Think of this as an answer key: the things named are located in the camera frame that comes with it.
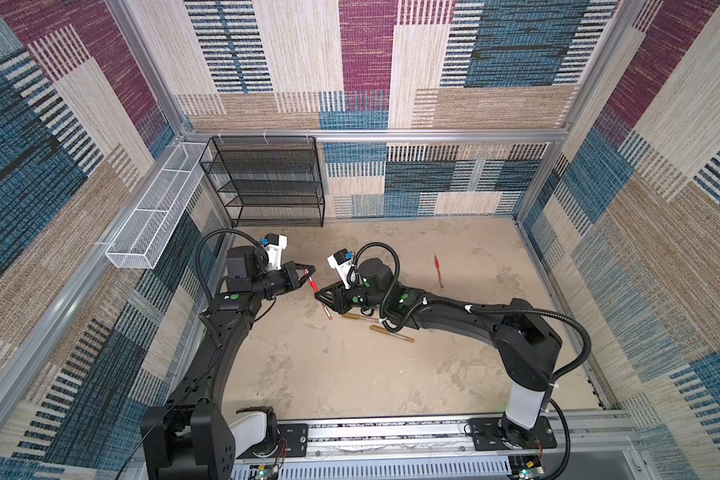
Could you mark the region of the red pen cap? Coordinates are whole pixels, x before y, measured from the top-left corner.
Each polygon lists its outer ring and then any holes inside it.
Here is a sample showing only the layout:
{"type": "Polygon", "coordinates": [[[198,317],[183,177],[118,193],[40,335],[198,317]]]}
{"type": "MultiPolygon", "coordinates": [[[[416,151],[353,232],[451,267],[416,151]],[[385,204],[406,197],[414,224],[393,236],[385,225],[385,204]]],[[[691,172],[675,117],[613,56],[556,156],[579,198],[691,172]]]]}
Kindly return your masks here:
{"type": "Polygon", "coordinates": [[[310,284],[312,290],[313,290],[315,293],[318,292],[318,291],[319,291],[319,288],[318,288],[316,282],[312,279],[311,275],[308,277],[308,281],[309,281],[309,284],[310,284]]]}

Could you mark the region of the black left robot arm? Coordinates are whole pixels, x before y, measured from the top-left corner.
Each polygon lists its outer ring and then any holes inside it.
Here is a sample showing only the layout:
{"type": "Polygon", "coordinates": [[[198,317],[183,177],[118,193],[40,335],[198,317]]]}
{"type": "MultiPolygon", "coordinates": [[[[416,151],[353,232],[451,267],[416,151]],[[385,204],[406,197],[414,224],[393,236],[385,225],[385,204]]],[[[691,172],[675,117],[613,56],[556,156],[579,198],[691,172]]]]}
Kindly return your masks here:
{"type": "Polygon", "coordinates": [[[267,254],[252,245],[230,248],[226,266],[226,285],[202,315],[210,325],[186,373],[166,403],[142,419],[151,479],[228,479],[241,455],[267,458],[283,448],[272,408],[249,407],[226,419],[222,397],[263,301],[300,289],[315,268],[288,261],[271,270],[267,254]]]}

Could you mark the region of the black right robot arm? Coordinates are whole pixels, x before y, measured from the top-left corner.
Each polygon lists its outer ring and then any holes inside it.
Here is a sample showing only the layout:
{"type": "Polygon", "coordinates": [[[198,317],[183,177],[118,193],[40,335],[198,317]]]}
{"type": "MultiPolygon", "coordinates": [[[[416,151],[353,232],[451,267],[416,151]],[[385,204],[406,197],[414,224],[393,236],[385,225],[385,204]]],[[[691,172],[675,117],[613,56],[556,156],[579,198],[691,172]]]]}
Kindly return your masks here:
{"type": "Polygon", "coordinates": [[[377,309],[392,329],[442,330],[493,346],[512,382],[505,418],[524,430],[536,426],[551,395],[562,340],[527,301],[480,305],[448,299],[401,284],[376,258],[363,261],[355,275],[355,283],[340,280],[315,298],[338,314],[377,309]]]}

